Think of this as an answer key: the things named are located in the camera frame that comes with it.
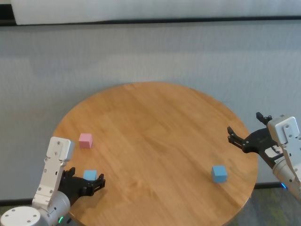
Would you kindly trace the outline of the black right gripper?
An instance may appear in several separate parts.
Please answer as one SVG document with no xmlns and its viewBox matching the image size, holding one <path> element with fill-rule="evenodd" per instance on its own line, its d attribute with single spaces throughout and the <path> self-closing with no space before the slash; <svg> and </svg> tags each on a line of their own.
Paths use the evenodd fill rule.
<svg viewBox="0 0 301 226">
<path fill-rule="evenodd" d="M 256 118 L 258 121 L 267 125 L 270 120 L 272 120 L 272 116 L 263 116 L 260 112 L 256 113 Z M 274 157 L 269 157 L 265 150 L 269 149 L 273 146 L 278 146 L 277 142 L 275 142 L 269 133 L 267 128 L 259 129 L 253 133 L 251 133 L 245 140 L 236 135 L 234 130 L 228 126 L 228 142 L 233 144 L 234 146 L 242 149 L 244 153 L 256 153 L 258 154 L 270 167 L 273 168 L 275 166 L 275 161 L 281 157 L 283 154 L 277 154 Z"/>
</svg>

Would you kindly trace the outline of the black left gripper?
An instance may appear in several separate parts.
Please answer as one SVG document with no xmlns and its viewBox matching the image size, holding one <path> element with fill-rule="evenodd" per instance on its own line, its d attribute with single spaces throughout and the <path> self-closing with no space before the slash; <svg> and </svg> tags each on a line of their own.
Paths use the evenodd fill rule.
<svg viewBox="0 0 301 226">
<path fill-rule="evenodd" d="M 95 192 L 105 187 L 104 174 L 93 181 L 88 181 L 83 178 L 73 176 L 75 174 L 75 167 L 69 170 L 64 170 L 59 184 L 58 191 L 65 194 L 73 205 L 82 196 L 92 196 Z"/>
</svg>

